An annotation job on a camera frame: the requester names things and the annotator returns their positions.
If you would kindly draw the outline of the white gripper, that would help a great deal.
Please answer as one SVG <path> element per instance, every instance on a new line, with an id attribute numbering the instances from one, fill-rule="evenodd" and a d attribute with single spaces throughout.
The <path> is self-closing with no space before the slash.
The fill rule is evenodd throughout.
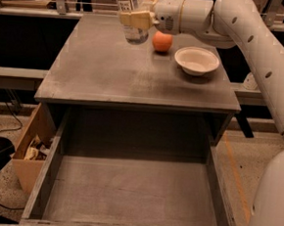
<path id="1" fill-rule="evenodd" d="M 156 25 L 158 31 L 171 35 L 180 32 L 181 9 L 185 0 L 143 0 L 137 12 L 120 12 L 119 21 L 125 26 L 149 30 Z"/>

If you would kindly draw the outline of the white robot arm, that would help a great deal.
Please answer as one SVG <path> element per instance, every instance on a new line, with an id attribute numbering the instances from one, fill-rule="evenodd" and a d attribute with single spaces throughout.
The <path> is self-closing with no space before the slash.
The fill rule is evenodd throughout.
<path id="1" fill-rule="evenodd" d="M 284 47 L 261 19 L 253 0 L 142 0 L 119 13 L 124 25 L 189 33 L 215 45 L 232 40 L 249 66 L 284 140 Z M 284 226 L 284 151 L 268 163 L 258 185 L 248 226 Z"/>

